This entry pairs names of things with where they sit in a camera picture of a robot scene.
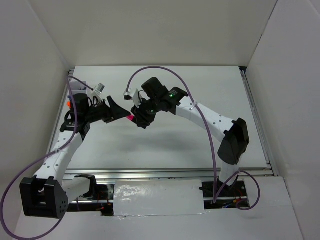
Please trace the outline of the pink highlighter marker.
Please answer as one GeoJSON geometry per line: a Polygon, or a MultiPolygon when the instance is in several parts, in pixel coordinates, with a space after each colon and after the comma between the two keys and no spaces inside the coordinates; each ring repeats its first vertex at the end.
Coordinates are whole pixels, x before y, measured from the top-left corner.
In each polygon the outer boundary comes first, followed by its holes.
{"type": "Polygon", "coordinates": [[[132,121],[135,117],[133,115],[129,115],[126,118],[129,119],[130,121],[132,121]]]}

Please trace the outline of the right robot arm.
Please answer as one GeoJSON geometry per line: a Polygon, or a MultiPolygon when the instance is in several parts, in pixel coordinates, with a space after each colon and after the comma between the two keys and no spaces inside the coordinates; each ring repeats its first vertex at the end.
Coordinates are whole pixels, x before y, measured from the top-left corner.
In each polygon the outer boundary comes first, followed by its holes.
{"type": "Polygon", "coordinates": [[[222,167],[218,190],[223,196],[230,196],[236,189],[240,159],[250,143],[246,121],[224,117],[192,100],[186,91],[178,87],[168,90],[156,77],[150,78],[141,87],[148,99],[143,98],[139,90],[128,89],[124,93],[124,99],[134,103],[131,112],[137,126],[146,129],[157,113],[166,112],[209,130],[210,135],[220,142],[217,155],[222,167]]]}

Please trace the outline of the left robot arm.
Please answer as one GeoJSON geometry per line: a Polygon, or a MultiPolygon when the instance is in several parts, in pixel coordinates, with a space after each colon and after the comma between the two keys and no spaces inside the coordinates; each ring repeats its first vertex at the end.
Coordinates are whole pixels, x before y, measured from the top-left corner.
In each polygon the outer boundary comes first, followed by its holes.
{"type": "Polygon", "coordinates": [[[61,219],[69,204],[77,198],[92,200],[97,197],[99,187],[95,176],[78,174],[71,182],[63,183],[65,172],[92,123],[103,121],[108,124],[128,116],[130,112],[116,104],[111,96],[97,104],[93,104],[85,93],[70,96],[69,111],[54,150],[33,177],[25,177],[20,182],[24,214],[28,217],[61,219]]]}

